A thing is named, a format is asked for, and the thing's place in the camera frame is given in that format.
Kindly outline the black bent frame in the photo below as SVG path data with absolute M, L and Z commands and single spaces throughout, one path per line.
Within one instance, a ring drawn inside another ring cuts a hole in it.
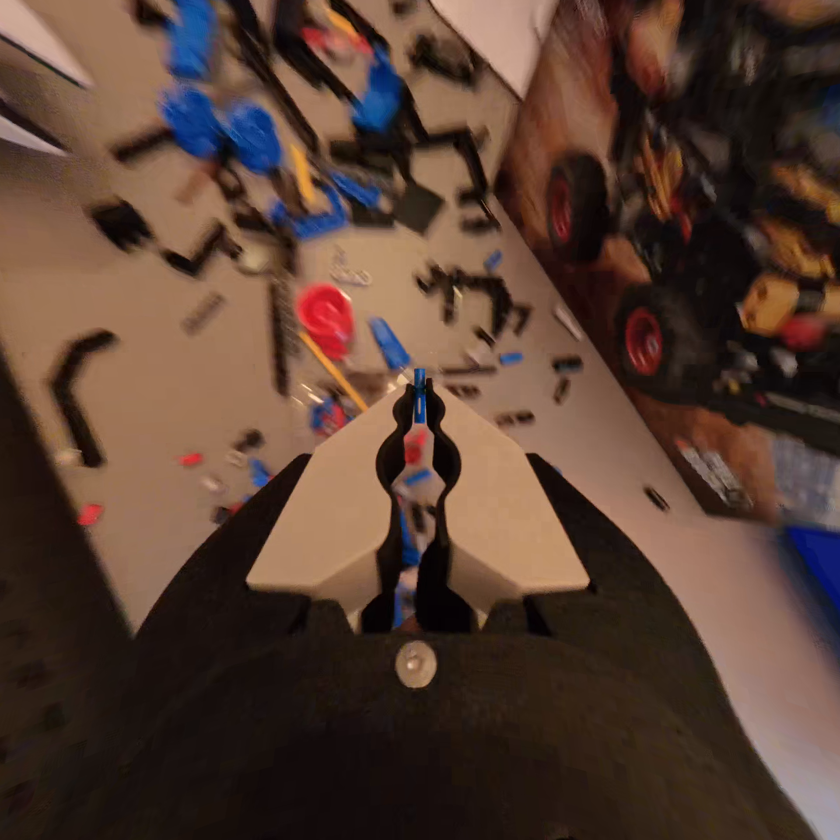
M 520 337 L 529 326 L 532 305 L 515 302 L 507 283 L 499 276 L 470 274 L 460 267 L 444 269 L 431 265 L 426 276 L 415 275 L 413 279 L 426 297 L 437 293 L 441 295 L 441 320 L 444 324 L 452 325 L 457 320 L 464 292 L 477 292 L 490 302 L 489 334 L 493 339 L 498 339 L 507 328 Z

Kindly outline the scattered small pins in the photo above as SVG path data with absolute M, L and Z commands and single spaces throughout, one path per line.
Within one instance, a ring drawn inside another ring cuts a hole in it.
M 422 261 L 412 250 L 390 250 L 382 241 L 368 254 L 362 241 L 339 241 L 350 265 L 367 270 L 367 288 L 333 283 L 327 246 L 310 246 L 307 260 L 321 280 L 340 288 L 351 299 L 355 317 L 352 348 L 344 360 L 358 369 L 403 372 L 408 382 L 413 368 L 426 368 L 439 391 L 447 391 L 530 452 L 561 468 L 589 498 L 620 523 L 653 520 L 653 508 L 676 516 L 697 513 L 697 504 L 676 468 L 655 442 L 641 416 L 625 397 L 606 363 L 586 338 L 575 342 L 552 312 L 561 304 L 531 259 L 515 263 L 522 273 L 507 280 L 515 302 L 532 305 L 530 323 L 522 336 L 505 329 L 489 339 L 490 302 L 477 292 L 464 292 L 464 310 L 447 325 L 438 313 L 440 294 L 426 297 L 411 278 Z M 298 360 L 301 327 L 291 304 L 313 280 L 298 280 L 270 265 L 275 253 L 258 242 L 244 245 L 233 268 L 246 278 L 247 314 L 255 314 L 258 280 L 278 277 L 283 287 L 287 319 L 290 386 Z M 310 451 L 322 439 L 299 422 L 288 398 L 272 383 L 270 334 L 245 324 L 233 306 L 224 307 L 205 329 L 188 337 L 197 363 L 196 382 L 185 393 L 174 455 L 180 477 L 173 481 L 167 503 L 173 532 L 182 542 L 197 543 L 226 518 L 217 508 L 233 509 L 257 490 L 247 477 L 246 460 L 260 457 L 249 427 L 268 437 L 266 458 L 273 467 Z M 247 426 L 245 431 L 240 426 Z

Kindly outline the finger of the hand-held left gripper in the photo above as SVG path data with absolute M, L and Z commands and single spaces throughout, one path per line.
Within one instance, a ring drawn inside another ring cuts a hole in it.
M 65 146 L 53 134 L 16 110 L 4 98 L 1 98 L 1 139 L 30 151 L 68 155 Z
M 25 2 L 1 2 L 1 40 L 77 87 L 93 88 L 81 63 Z

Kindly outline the black angled long beam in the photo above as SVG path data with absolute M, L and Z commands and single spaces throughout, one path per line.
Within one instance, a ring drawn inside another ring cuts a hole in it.
M 77 399 L 76 383 L 92 355 L 108 350 L 118 342 L 118 336 L 107 329 L 94 330 L 68 342 L 49 378 L 49 390 L 70 441 L 79 454 L 80 463 L 88 469 L 101 468 L 106 459 Z

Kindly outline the black square panel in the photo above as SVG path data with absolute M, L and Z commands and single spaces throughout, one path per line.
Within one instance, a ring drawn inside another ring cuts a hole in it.
M 445 205 L 441 195 L 417 182 L 408 182 L 393 206 L 392 215 L 397 224 L 425 237 Z

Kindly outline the black five-hole beam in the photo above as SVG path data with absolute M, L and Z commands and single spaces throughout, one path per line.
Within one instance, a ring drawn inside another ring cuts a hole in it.
M 171 129 L 166 126 L 159 126 L 115 143 L 110 149 L 110 154 L 118 163 L 128 164 L 166 144 L 172 143 L 174 139 Z

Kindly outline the clear bag of small pins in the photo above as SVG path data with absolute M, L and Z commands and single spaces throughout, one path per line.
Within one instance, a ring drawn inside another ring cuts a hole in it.
M 298 357 L 291 377 L 290 400 L 304 429 L 315 438 L 329 438 L 362 413 L 299 340 L 299 331 L 306 332 L 297 328 Z M 385 396 L 401 392 L 408 383 L 403 372 L 358 369 L 345 361 L 333 363 L 369 408 Z

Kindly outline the red wheel rim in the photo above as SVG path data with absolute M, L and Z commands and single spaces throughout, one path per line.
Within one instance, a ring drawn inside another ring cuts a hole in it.
M 300 325 L 331 361 L 344 361 L 354 342 L 355 317 L 350 297 L 330 283 L 311 283 L 297 294 Z

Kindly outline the blue folded panel piece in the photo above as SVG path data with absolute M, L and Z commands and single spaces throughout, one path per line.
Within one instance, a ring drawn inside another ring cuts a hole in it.
M 367 81 L 367 88 L 353 105 L 352 125 L 361 132 L 385 133 L 402 108 L 405 85 L 382 45 L 373 48 Z

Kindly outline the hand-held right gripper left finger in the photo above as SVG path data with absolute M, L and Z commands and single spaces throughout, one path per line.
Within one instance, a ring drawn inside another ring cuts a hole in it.
M 247 576 L 254 592 L 305 595 L 338 603 L 355 633 L 383 585 L 376 554 L 392 528 L 391 479 L 376 457 L 386 439 L 404 432 L 394 410 L 408 386 L 387 393 L 315 448 Z

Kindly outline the black connector assembly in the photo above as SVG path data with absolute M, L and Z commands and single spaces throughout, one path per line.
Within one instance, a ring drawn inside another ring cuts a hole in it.
M 154 242 L 154 233 L 144 217 L 129 202 L 115 198 L 87 209 L 98 231 L 123 253 L 132 253 Z

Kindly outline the blue wheel rim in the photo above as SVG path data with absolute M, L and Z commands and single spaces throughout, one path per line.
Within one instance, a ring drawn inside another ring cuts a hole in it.
M 256 175 L 268 176 L 284 162 L 275 122 L 256 102 L 236 100 L 226 112 L 226 132 L 239 162 Z
M 224 127 L 203 90 L 182 84 L 164 89 L 159 114 L 175 144 L 191 156 L 208 160 L 222 147 Z

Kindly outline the black studded base plate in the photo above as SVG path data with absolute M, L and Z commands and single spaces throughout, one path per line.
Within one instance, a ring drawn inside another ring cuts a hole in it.
M 1 837 L 62 837 L 119 738 L 130 635 L 1 360 Z

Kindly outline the black L-shaped beam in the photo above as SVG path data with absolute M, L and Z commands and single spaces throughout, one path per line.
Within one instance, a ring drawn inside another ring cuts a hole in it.
M 206 229 L 204 236 L 191 253 L 183 255 L 169 248 L 159 251 L 163 261 L 169 267 L 193 279 L 202 275 L 209 260 L 216 253 L 222 253 L 234 261 L 244 253 L 242 246 L 228 232 L 227 226 L 219 220 L 213 221 Z

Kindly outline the blue bin of plastic bags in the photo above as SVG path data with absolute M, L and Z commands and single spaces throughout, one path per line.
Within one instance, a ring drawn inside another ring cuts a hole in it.
M 784 545 L 815 598 L 831 614 L 839 615 L 839 531 L 803 524 L 782 529 Z

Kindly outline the blue L-shaped beam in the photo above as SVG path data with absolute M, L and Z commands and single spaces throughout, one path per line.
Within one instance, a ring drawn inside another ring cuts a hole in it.
M 329 183 L 321 184 L 322 191 L 328 198 L 331 209 L 328 212 L 293 217 L 286 205 L 277 200 L 269 211 L 269 221 L 278 228 L 285 229 L 300 241 L 310 241 L 332 235 L 350 225 L 350 214 L 343 203 L 339 191 Z

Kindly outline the blue bent short beam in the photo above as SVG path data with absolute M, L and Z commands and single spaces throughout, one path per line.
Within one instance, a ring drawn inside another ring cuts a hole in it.
M 375 182 L 361 182 L 341 171 L 332 171 L 329 178 L 346 199 L 369 209 L 379 209 L 382 191 Z

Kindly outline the black frame piece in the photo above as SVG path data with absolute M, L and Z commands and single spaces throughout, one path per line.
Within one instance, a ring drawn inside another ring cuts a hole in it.
M 464 42 L 429 33 L 416 35 L 406 52 L 410 66 L 473 89 L 483 68 L 482 59 Z

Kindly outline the long yellow axle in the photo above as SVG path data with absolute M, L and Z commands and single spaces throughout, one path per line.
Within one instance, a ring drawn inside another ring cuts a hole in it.
M 298 337 L 299 340 L 309 349 L 313 357 L 320 363 L 321 367 L 332 377 L 335 383 L 343 389 L 360 413 L 366 412 L 369 408 L 367 402 L 347 380 L 340 368 L 330 360 L 326 353 L 322 351 L 310 334 L 304 331 L 299 331 Z

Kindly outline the monster truck toy box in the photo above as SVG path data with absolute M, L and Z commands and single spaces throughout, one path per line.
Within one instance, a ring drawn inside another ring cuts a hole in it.
M 497 196 L 709 513 L 838 529 L 838 2 L 556 2 Z

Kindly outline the blue rectangular panel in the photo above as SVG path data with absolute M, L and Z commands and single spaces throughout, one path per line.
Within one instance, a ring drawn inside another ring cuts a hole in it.
M 175 78 L 204 81 L 210 72 L 217 35 L 217 15 L 209 1 L 174 1 L 168 24 L 167 66 Z

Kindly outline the grey desk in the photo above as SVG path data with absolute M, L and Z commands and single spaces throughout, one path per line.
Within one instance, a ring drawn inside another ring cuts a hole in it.
M 86 209 L 118 196 L 140 211 L 163 247 L 184 253 L 227 208 L 211 182 L 189 206 L 174 199 L 198 168 L 179 150 L 161 150 L 132 166 L 109 153 L 111 144 L 157 122 L 159 94 L 170 80 L 161 34 L 135 24 L 127 2 L 28 5 L 94 88 L 75 87 L 2 44 L 3 93 L 70 150 L 60 158 L 2 144 L 2 343 L 52 461 L 69 447 L 46 383 L 59 352 L 94 329 L 119 337 L 91 360 L 78 391 L 107 463 L 57 471 L 74 508 L 104 506 L 87 533 L 124 618 L 137 629 L 211 532 L 197 543 L 182 542 L 167 507 L 181 473 L 174 455 L 180 417 L 198 366 L 190 361 L 196 345 L 181 321 L 217 292 L 227 300 L 224 309 L 233 306 L 245 324 L 260 326 L 265 340 L 265 281 L 251 287 L 256 313 L 247 314 L 246 276 L 229 259 L 214 257 L 203 279 L 189 280 L 152 250 L 124 254 L 99 234 Z M 447 201 L 426 237 L 399 226 L 345 230 L 301 247 L 301 280 L 324 281 L 310 268 L 308 247 L 327 246 L 332 256 L 345 238 L 361 240 L 368 254 L 378 241 L 390 250 L 412 250 L 422 259 L 412 279 L 429 261 L 480 270 L 500 249 L 505 281 L 524 271 L 516 262 L 531 259 L 561 300 L 504 213 L 501 232 L 462 234 L 455 192 L 468 177 L 457 154 L 420 154 L 413 173 Z M 589 499 L 635 541 L 683 602 L 744 728 L 787 794 L 821 838 L 838 838 L 838 661 L 827 630 L 783 570 L 773 530 L 710 518 L 688 492 L 697 513 L 676 517 L 648 505 L 653 520 L 628 523 Z

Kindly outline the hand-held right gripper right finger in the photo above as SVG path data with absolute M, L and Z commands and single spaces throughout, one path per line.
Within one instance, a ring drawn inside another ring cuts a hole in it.
M 467 634 L 502 602 L 586 591 L 590 575 L 524 450 L 432 381 L 425 403 L 444 488 L 419 566 L 420 627 Z

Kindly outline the grey nine-hole beam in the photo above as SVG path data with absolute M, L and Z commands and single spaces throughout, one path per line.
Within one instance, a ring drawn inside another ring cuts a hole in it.
M 287 319 L 284 292 L 278 277 L 268 281 L 269 350 L 272 383 L 276 393 L 284 398 L 290 394 L 290 373 L 287 348 Z

